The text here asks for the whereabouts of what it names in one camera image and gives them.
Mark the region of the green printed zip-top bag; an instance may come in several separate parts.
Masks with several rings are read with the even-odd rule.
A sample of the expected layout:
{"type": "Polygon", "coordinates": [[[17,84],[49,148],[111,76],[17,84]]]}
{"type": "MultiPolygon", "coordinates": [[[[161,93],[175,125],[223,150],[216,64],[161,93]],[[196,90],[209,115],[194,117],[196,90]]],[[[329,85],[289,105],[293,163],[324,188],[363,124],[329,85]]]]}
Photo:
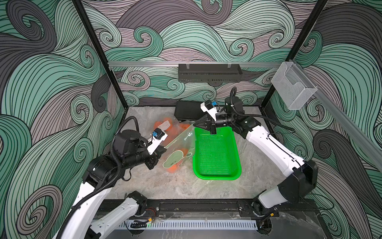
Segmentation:
{"type": "Polygon", "coordinates": [[[165,141],[163,143],[167,151],[161,156],[160,164],[166,171],[174,164],[178,164],[180,169],[186,160],[192,159],[194,156],[195,127],[191,121],[189,122],[191,125],[179,136],[177,136],[168,144],[165,144],[165,141]]]}

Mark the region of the green plastic basket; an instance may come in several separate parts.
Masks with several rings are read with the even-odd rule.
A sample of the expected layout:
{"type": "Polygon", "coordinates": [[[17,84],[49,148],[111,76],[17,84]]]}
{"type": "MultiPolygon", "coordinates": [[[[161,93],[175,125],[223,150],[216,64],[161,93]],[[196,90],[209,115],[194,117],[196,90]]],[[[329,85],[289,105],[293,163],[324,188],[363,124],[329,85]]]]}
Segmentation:
{"type": "Polygon", "coordinates": [[[241,176],[240,162],[234,132],[230,127],[216,129],[211,134],[195,128],[194,174],[203,180],[236,180],[241,176]]]}

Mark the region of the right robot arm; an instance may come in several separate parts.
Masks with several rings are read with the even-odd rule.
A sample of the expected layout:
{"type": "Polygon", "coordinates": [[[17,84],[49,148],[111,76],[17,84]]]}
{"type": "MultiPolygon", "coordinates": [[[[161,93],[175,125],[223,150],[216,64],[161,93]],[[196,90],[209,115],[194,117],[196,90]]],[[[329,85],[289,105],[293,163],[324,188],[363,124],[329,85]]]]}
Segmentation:
{"type": "Polygon", "coordinates": [[[257,120],[261,115],[246,114],[236,92],[237,88],[233,87],[225,99],[224,114],[216,108],[217,102],[202,102],[200,109],[205,115],[194,125],[211,134],[216,134],[220,127],[230,127],[258,147],[279,168],[285,180],[253,199],[254,214],[259,217],[270,216],[277,205],[298,203],[316,188],[318,165],[314,161],[304,160],[277,141],[257,120]]]}

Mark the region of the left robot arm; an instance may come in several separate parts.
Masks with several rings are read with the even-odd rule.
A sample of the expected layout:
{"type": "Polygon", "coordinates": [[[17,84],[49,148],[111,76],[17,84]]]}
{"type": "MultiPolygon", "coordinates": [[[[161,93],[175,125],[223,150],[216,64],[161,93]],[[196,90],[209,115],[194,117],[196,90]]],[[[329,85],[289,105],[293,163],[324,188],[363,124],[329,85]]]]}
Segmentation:
{"type": "Polygon", "coordinates": [[[118,180],[127,181],[126,170],[144,164],[153,169],[166,152],[161,145],[167,134],[155,128],[149,139],[141,136],[138,120],[126,118],[113,136],[108,154],[93,159],[83,175],[83,182],[56,239],[105,239],[131,217],[146,215],[147,198],[134,191],[99,220],[94,216],[118,180]]]}

